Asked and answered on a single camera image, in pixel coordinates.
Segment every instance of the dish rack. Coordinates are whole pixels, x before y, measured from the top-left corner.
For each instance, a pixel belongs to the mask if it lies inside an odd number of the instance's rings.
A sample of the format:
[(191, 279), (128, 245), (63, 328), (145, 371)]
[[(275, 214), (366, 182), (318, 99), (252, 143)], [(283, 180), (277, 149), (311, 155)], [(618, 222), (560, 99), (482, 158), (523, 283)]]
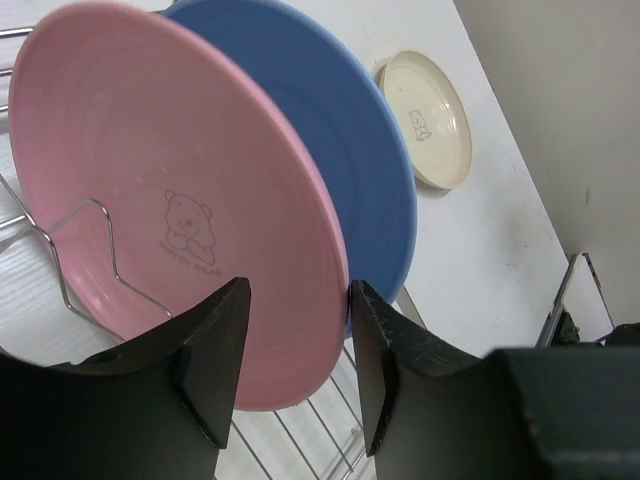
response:
[[(24, 37), (32, 30), (31, 27), (0, 30), (0, 41)], [(0, 69), (0, 79), (8, 78), (11, 74), (11, 68)], [(6, 123), (7, 114), (10, 114), (8, 105), (0, 105), (0, 124), (3, 120)], [(20, 296), (16, 295), (19, 291), (26, 293), (27, 300), (22, 303), (28, 303), (29, 307), (23, 306), (16, 318), (3, 318), (3, 323), (11, 324), (11, 328), (5, 328), (5, 325), (0, 327), (0, 349), (5, 354), (25, 358), (33, 363), (51, 365), (64, 361), (80, 362), (91, 354), (122, 341), (98, 324), (79, 305), (73, 292), (67, 289), (56, 245), (51, 238), (57, 229), (71, 221), (84, 208), (98, 208), (105, 218), (115, 278), (158, 308), (164, 309), (170, 318), (171, 313), (159, 302), (119, 275), (109, 212), (98, 199), (87, 199), (49, 232), (36, 224), (22, 200), (17, 177), (12, 170), (11, 156), (9, 154), (6, 159), (4, 157), (9, 151), (8, 132), (0, 131), (0, 271), (5, 280), (3, 294), (8, 291), (9, 303), (12, 297)], [(46, 241), (48, 252), (40, 251), (42, 242), (30, 243), (34, 236)], [(38, 297), (45, 294), (48, 296), (34, 305), (34, 291), (39, 292)], [(0, 301), (7, 303), (2, 296)], [(55, 324), (52, 319), (58, 314), (60, 318), (64, 316), (65, 320)], [(85, 322), (77, 322), (78, 316)], [(30, 322), (31, 317), (38, 317), (41, 321), (39, 324), (35, 320), (35, 323)], [(15, 335), (13, 340), (11, 338), (11, 331), (14, 329), (19, 330), (18, 342), (15, 341)], [(44, 340), (40, 342), (38, 335), (43, 339), (47, 335), (53, 336), (56, 340), (52, 344)], [(365, 456), (359, 407), (353, 347), (351, 341), (347, 340), (329, 380), (302, 404), (270, 413), (234, 413), (229, 445), (220, 455), (213, 478), (375, 479), (373, 462)]]

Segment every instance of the printed bear design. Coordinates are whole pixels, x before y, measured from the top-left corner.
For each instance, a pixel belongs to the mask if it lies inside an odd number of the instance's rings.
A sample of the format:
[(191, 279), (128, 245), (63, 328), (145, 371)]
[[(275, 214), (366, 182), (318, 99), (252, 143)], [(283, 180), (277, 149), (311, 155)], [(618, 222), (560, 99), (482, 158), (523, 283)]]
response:
[(213, 247), (215, 237), (211, 233), (211, 210), (186, 195), (165, 192), (169, 202), (165, 219), (167, 221), (167, 243), (185, 251), (198, 260), (214, 265), (216, 257)]
[(420, 110), (409, 112), (409, 117), (411, 118), (413, 129), (416, 132), (416, 140), (424, 140), (425, 138), (431, 137), (431, 131), (429, 127), (427, 127), (427, 122), (424, 120)]

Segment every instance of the white countertop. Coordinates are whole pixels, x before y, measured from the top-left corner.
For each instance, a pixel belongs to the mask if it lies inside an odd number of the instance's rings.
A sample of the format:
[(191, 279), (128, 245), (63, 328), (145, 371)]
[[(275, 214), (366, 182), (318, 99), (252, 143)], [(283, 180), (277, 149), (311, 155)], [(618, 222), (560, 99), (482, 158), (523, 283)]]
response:
[[(0, 28), (32, 24), (60, 3), (0, 0)], [(167, 2), (134, 3), (159, 9)], [(372, 74), (408, 48), (422, 51), (448, 74), (470, 116), (474, 165), (467, 181), (446, 195), (419, 186), (418, 242), (406, 287), (428, 328), (463, 350), (483, 355), (497, 346), (534, 345), (568, 263), (453, 2), (288, 3), (327, 27)], [(10, 65), (18, 44), (0, 44), (0, 68)], [(0, 173), (15, 185), (6, 137), (0, 136)], [(0, 193), (0, 202), (5, 198)], [(0, 220), (5, 210), (0, 206)], [(12, 288), (32, 288), (19, 277), (3, 278), (11, 282), (9, 295)], [(80, 359), (108, 345), (75, 318), (53, 318), (51, 303), (41, 307), (29, 309), (33, 319), (7, 319), (5, 313), (12, 315), (3, 312), (0, 338), (9, 342), (9, 351), (50, 362)]]

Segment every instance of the wire rack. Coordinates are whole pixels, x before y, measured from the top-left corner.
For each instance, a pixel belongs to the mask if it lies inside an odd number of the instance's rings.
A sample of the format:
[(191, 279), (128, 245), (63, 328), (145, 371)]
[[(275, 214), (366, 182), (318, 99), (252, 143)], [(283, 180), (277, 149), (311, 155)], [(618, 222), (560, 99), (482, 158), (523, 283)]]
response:
[[(32, 27), (0, 30), (0, 41), (25, 37), (32, 30)], [(0, 79), (8, 78), (11, 74), (11, 68), (0, 69)], [(10, 115), (8, 105), (0, 105), (0, 115)], [(3, 136), (6, 138), (6, 132), (4, 135), (2, 133), (0, 132), (0, 138)], [(8, 148), (8, 142), (6, 142), (5, 150)], [(0, 153), (3, 153), (2, 149), (2, 144), (0, 144)], [(0, 196), (0, 212), (4, 210), (15, 213), (4, 220), (0, 218), (0, 271), (3, 272), (3, 276), (12, 270), (2, 267), (4, 261), (11, 261), (7, 260), (11, 256), (11, 250), (18, 249), (26, 237), (34, 235), (41, 237), (48, 246), (49, 254), (41, 255), (38, 261), (53, 263), (51, 282), (59, 291), (64, 307), (73, 313), (76, 320), (78, 317), (83, 319), (84, 322), (79, 323), (84, 323), (85, 328), (90, 325), (89, 330), (100, 331), (100, 335), (97, 335), (95, 331), (92, 333), (94, 335), (92, 338), (101, 339), (96, 344), (98, 349), (104, 350), (121, 342), (120, 337), (101, 326), (75, 300), (73, 292), (65, 284), (56, 244), (51, 237), (79, 211), (85, 208), (94, 208), (98, 209), (104, 217), (105, 234), (109, 238), (111, 264), (116, 280), (153, 303), (157, 308), (163, 309), (168, 318), (171, 318), (171, 312), (164, 306), (120, 276), (111, 219), (109, 212), (98, 199), (86, 199), (47, 232), (36, 224), (25, 207), (21, 200), (20, 186), (17, 184), (17, 179), (12, 178), (12, 175), (15, 176), (15, 172), (10, 172), (6, 176), (0, 174), (0, 194), (3, 191), (8, 194), (8, 196), (5, 195), (6, 200), (4, 200), (5, 197)], [(20, 260), (20, 264), (26, 265), (24, 268), (38, 269), (41, 267), (38, 264), (35, 264), (34, 267), (34, 263), (31, 261), (23, 262)], [(5, 287), (7, 284), (11, 284), (10, 279), (5, 278), (4, 280)], [(28, 308), (22, 312), (22, 316), (28, 314)], [(76, 322), (74, 328), (81, 326)], [(0, 344), (2, 344), (5, 353), (7, 350), (12, 350), (10, 343), (0, 337)], [(16, 351), (10, 354), (38, 363), (28, 352), (24, 354), (24, 352)], [(270, 413), (240, 411), (234, 413), (229, 446), (220, 456), (214, 478), (216, 480), (234, 480), (236, 478), (243, 480), (259, 480), (261, 478), (269, 480), (289, 478), (295, 480), (307, 478), (315, 480), (374, 479), (373, 462), (365, 456), (360, 418), (355, 363), (352, 345), (348, 340), (329, 380), (316, 394), (302, 404)]]

